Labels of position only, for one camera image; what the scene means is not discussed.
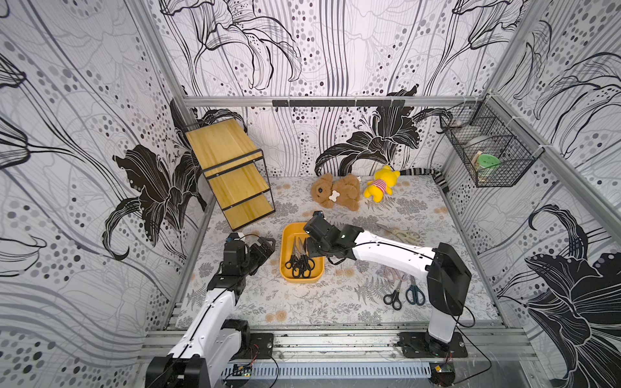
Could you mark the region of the yellow plastic storage box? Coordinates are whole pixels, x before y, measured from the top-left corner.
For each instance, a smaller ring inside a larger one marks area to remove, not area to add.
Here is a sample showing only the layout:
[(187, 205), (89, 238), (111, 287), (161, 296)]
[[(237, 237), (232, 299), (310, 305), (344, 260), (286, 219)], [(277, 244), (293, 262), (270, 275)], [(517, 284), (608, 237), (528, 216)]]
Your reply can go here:
[(289, 224), (282, 232), (281, 239), (281, 255), (280, 255), (280, 273), (281, 276), (290, 283), (296, 284), (310, 284), (317, 282), (321, 276), (323, 276), (325, 269), (326, 258), (324, 256), (314, 257), (315, 268), (311, 270), (309, 278), (295, 278), (292, 275), (292, 269), (286, 268), (286, 262), (290, 259), (294, 253), (294, 240), (301, 238), (305, 240), (308, 235), (304, 231), (305, 222), (296, 222)]

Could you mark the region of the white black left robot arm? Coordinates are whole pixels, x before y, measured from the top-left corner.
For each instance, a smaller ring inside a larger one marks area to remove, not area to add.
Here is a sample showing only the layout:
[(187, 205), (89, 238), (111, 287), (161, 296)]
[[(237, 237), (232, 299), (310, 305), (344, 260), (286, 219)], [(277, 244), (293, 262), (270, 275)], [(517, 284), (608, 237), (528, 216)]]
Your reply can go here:
[(270, 356), (273, 336), (253, 336), (246, 320), (232, 319), (246, 281), (276, 250), (276, 241), (258, 237), (252, 245), (243, 234), (226, 239), (223, 261), (208, 284), (205, 301), (189, 328), (164, 357), (147, 367), (145, 387), (215, 387), (229, 361)]

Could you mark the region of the brown plush dog toy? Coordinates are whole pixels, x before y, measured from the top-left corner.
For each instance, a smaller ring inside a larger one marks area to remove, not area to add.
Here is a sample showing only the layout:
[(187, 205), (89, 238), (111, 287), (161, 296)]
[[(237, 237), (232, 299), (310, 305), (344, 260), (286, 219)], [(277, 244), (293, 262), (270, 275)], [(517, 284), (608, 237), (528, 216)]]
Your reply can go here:
[(334, 180), (328, 173), (312, 184), (310, 193), (312, 200), (325, 209), (339, 205), (356, 212), (361, 198), (361, 181), (353, 174)]

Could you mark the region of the beige kitchen scissors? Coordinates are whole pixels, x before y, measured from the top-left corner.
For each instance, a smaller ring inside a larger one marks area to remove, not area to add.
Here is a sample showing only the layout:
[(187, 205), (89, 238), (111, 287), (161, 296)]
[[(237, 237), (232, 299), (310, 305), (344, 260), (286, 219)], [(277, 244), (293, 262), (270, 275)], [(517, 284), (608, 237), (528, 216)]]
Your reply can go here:
[(424, 239), (417, 232), (401, 231), (396, 228), (390, 228), (382, 224), (378, 224), (378, 227), (385, 233), (394, 236), (397, 240), (410, 245), (422, 246)]

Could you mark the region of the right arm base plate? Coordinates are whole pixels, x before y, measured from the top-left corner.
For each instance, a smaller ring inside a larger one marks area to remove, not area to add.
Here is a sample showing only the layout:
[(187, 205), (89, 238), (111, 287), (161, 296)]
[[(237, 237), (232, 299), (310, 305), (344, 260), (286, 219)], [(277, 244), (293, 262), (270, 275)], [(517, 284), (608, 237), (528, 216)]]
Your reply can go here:
[(454, 333), (448, 344), (434, 339), (428, 332), (406, 331), (398, 334), (397, 345), (406, 358), (467, 358), (463, 337)]

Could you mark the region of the yellow plush bear toy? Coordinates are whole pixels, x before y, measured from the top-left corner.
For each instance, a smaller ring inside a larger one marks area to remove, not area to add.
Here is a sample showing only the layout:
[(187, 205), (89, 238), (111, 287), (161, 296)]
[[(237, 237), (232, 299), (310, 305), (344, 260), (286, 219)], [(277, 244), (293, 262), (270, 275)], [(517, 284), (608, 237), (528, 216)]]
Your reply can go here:
[(363, 197), (380, 203), (384, 197), (393, 194), (392, 188), (396, 186), (400, 172), (390, 166), (384, 166), (374, 174), (374, 179), (367, 183)]

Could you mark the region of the green lid jar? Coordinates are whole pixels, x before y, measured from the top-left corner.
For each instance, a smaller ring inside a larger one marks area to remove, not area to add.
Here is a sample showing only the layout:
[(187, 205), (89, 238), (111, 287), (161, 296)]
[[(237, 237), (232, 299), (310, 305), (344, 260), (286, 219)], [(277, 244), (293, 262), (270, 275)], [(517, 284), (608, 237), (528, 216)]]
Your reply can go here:
[(480, 154), (475, 160), (475, 172), (478, 180), (484, 182), (490, 179), (501, 166), (501, 160), (494, 155)]

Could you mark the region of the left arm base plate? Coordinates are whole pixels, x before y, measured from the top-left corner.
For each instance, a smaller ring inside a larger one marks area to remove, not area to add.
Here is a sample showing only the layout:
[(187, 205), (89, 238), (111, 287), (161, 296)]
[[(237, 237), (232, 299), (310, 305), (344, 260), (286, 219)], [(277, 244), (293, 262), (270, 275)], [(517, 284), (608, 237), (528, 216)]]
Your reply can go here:
[(273, 355), (273, 333), (247, 333), (242, 334), (242, 343), (239, 351), (232, 360), (268, 360)]

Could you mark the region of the small black scissors front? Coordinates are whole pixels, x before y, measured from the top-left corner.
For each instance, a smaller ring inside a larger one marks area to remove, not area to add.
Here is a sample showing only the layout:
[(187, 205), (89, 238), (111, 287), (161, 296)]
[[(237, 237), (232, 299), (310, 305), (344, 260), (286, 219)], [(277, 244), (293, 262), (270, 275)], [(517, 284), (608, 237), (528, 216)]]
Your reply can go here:
[(399, 281), (395, 289), (391, 293), (385, 294), (383, 297), (383, 303), (387, 306), (390, 306), (393, 310), (397, 311), (401, 310), (403, 306), (399, 297), (401, 286), (402, 281)]

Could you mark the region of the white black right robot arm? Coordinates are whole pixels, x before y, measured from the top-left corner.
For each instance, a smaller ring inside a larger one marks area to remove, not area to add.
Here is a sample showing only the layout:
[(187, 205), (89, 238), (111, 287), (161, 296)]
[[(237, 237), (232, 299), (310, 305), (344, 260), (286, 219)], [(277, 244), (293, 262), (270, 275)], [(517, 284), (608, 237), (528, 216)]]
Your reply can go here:
[(454, 336), (458, 318), (466, 304), (472, 273), (454, 247), (440, 243), (437, 247), (418, 247), (366, 231), (359, 226), (338, 228), (330, 224), (321, 211), (304, 226), (312, 255), (344, 260), (361, 260), (381, 264), (425, 280), (425, 295), (432, 307), (427, 328), (428, 338), (448, 345)]

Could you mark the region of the wooden shelf black frame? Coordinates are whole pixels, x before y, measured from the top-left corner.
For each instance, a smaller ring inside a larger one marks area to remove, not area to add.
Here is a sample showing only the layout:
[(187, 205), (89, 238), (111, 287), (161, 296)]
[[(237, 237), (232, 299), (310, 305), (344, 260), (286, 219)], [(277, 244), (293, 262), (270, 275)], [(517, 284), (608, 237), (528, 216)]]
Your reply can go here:
[(232, 231), (275, 213), (265, 153), (239, 121), (199, 124), (185, 136)]

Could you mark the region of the blue handled scissors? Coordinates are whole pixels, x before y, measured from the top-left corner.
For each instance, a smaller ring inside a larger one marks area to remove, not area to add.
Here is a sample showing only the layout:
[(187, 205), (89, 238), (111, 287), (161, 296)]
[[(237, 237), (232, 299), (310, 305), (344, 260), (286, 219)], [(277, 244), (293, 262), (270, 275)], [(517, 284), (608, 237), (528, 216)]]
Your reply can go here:
[(412, 306), (423, 306), (426, 302), (425, 293), (417, 284), (417, 278), (415, 276), (409, 277), (410, 286), (405, 291), (405, 297), (407, 302)]

